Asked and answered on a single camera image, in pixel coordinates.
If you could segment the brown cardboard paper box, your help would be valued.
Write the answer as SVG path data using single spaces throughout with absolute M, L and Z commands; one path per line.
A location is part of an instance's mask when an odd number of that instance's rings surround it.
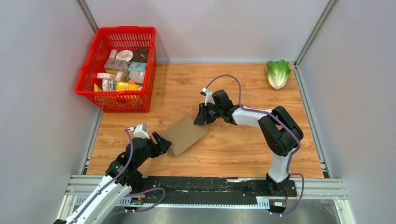
M 162 137 L 172 142 L 168 156 L 179 156 L 209 132 L 207 126 L 194 125 L 193 121 L 190 115 L 185 115 L 161 133 Z

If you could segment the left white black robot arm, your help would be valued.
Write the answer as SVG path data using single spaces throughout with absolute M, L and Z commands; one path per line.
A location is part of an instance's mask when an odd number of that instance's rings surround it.
M 152 137 L 145 131 L 139 132 L 134 138 L 131 137 L 131 131 L 136 130 L 136 127 L 125 129 L 129 138 L 126 150 L 111 162 L 88 198 L 70 216 L 57 219 L 56 224 L 100 224 L 128 194 L 135 196 L 149 192 L 143 188 L 142 173 L 138 168 L 148 158 L 165 154 L 172 142 L 157 132 L 153 132 Z

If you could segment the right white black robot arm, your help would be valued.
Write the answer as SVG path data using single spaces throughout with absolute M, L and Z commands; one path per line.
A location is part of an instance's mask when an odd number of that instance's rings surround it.
M 193 124 L 208 125 L 222 118 L 232 125 L 259 128 L 273 153 L 271 167 L 266 174 L 266 189 L 274 196 L 283 192 L 290 178 L 291 156 L 304 137 L 301 128 L 286 109 L 278 106 L 273 110 L 258 110 L 235 105 L 224 90 L 211 92 L 204 88 L 201 95 L 205 97 L 205 102 L 199 104 Z

